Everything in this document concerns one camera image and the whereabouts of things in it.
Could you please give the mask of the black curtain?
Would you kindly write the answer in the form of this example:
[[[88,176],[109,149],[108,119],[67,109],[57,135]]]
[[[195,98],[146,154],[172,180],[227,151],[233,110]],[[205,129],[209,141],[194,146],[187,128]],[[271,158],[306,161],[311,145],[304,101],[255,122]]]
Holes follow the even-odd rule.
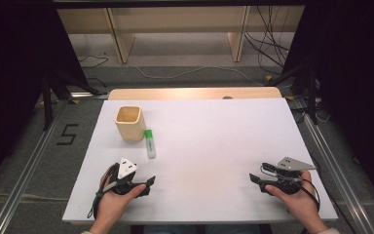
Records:
[[[0,0],[0,165],[42,93],[59,72],[87,78],[56,8],[48,0]]]
[[[374,185],[374,0],[302,0],[284,71],[320,54],[320,94]]]

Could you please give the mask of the short aluminium rail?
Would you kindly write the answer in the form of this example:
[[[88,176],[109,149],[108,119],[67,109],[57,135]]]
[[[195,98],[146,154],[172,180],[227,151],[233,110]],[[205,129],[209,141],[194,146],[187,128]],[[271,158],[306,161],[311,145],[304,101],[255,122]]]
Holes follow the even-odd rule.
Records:
[[[72,92],[70,94],[70,96],[73,99],[80,99],[80,98],[108,99],[109,98],[108,93],[101,94],[101,95],[94,95],[94,94],[88,93],[88,92]]]

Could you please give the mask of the person's right hand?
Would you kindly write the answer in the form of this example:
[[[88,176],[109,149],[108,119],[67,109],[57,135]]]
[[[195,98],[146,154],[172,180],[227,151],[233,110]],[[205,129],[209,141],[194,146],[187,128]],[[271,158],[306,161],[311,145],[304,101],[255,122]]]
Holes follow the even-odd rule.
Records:
[[[288,211],[301,223],[320,219],[316,202],[305,191],[288,195],[272,185],[267,185],[266,189],[282,200]]]

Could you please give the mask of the light wooden table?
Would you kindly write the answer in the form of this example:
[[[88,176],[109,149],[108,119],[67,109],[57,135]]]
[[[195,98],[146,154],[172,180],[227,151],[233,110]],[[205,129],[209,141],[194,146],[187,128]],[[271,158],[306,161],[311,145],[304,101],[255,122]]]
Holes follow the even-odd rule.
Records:
[[[109,100],[281,98],[275,87],[115,89]]]

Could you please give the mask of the aluminium floor rail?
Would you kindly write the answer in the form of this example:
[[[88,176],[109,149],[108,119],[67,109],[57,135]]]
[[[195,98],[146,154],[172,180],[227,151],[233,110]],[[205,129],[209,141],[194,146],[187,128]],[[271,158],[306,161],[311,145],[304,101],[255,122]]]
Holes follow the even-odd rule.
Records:
[[[45,150],[56,128],[58,119],[67,105],[66,100],[60,100],[54,107],[54,117],[51,123],[39,131],[39,136],[33,144],[33,150],[28,154],[27,161],[21,164],[21,173],[14,178],[7,193],[0,193],[0,234],[4,234],[24,195],[35,170],[43,157]]]
[[[320,121],[318,121],[318,124],[316,125],[313,118],[308,114],[305,114],[303,123],[307,126],[310,136],[318,148],[320,158],[323,160],[324,165],[330,172],[330,175],[343,198],[344,204],[355,222],[355,227],[357,228],[356,234],[374,234],[374,224],[354,191],[352,182],[348,179],[342,166],[337,162],[336,154],[334,154],[330,149],[330,144],[320,130]]]

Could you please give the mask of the green highlighter pen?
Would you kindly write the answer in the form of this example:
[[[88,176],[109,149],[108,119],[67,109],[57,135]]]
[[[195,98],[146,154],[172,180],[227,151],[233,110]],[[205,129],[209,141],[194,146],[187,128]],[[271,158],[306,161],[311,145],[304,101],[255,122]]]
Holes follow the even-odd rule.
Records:
[[[147,129],[144,134],[146,139],[147,155],[150,159],[154,159],[157,155],[157,152],[155,148],[153,133],[150,129]]]

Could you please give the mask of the person's left hand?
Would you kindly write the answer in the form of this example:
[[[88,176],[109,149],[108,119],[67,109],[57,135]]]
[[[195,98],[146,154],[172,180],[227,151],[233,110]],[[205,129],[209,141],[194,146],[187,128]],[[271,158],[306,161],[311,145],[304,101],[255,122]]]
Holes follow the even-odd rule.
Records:
[[[106,192],[98,204],[97,216],[93,225],[103,223],[113,227],[124,214],[130,201],[136,198],[145,188],[144,184],[140,184],[125,195],[119,195],[111,191]]]

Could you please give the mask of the black tripod stand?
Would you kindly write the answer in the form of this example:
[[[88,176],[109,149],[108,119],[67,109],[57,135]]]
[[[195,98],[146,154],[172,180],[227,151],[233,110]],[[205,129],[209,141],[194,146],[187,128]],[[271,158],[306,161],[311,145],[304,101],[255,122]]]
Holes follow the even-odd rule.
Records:
[[[68,85],[76,86],[94,96],[102,95],[102,92],[92,88],[86,79],[80,81],[60,69],[49,66],[42,77],[42,97],[45,110],[44,131],[51,126],[54,120],[51,92],[54,92],[58,99],[67,100],[71,97],[71,92],[67,89]]]
[[[316,125],[318,119],[316,117],[316,78],[317,69],[310,61],[304,61],[294,68],[289,69],[272,81],[269,81],[267,87],[275,87],[289,78],[294,78],[290,91],[295,95],[302,95],[305,91],[308,93],[308,105],[305,112]]]

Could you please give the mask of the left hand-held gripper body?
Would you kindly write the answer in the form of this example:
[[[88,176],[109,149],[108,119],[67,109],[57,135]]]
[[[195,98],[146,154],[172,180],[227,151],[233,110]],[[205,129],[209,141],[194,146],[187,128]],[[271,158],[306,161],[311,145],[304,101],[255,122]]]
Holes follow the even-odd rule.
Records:
[[[125,195],[138,186],[138,183],[132,181],[136,170],[137,165],[126,158],[113,165],[112,176],[109,179],[111,190],[116,194]]]

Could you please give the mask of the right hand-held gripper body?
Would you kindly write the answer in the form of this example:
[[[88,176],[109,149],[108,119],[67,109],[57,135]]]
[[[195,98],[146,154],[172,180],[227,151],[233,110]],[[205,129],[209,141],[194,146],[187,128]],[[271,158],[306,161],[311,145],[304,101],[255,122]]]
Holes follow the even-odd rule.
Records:
[[[284,157],[276,165],[263,163],[262,172],[269,172],[276,180],[263,180],[261,182],[261,191],[267,193],[266,186],[272,185],[279,188],[285,194],[295,194],[302,185],[302,171],[315,170],[314,165],[302,161]]]

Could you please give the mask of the wooden desk frame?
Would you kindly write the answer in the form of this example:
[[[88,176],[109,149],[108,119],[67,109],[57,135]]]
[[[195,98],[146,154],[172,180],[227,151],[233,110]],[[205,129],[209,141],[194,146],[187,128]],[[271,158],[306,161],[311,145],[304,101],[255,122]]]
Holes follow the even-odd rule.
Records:
[[[241,60],[247,32],[261,32],[270,23],[274,32],[294,32],[302,6],[159,7],[59,9],[69,34],[109,34],[119,63],[128,61],[137,33],[225,32],[232,59]]]

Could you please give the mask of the wooden square pen holder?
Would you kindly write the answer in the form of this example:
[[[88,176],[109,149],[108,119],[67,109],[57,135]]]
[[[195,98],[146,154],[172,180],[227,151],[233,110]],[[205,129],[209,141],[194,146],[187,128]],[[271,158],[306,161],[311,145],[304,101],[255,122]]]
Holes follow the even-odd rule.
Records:
[[[143,140],[146,124],[139,106],[121,106],[118,109],[115,123],[123,140]]]

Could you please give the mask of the white table cover board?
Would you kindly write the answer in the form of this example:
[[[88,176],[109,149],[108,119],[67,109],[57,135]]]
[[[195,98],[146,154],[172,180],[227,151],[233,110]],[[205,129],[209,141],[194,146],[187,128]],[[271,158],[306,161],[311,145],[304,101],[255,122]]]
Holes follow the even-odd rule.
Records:
[[[114,118],[121,100],[100,110],[63,221],[88,215],[99,180],[121,158],[137,165],[135,181],[154,178],[149,195],[131,201],[131,224],[272,223],[292,219],[284,204],[250,181],[262,163],[312,161],[283,98],[140,100],[157,155],[144,141],[124,141]]]

